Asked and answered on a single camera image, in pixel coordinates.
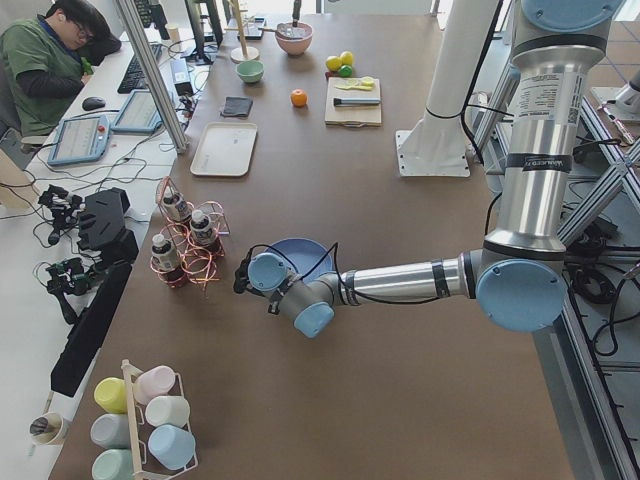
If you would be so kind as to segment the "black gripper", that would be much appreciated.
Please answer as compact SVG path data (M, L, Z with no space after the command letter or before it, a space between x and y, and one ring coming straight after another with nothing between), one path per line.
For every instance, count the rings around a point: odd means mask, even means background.
M243 294L246 291L253 293L254 290L249 286L250 280L248 275L248 267L251 261L251 254L248 253L240 262L238 268L234 272L233 291L236 294Z

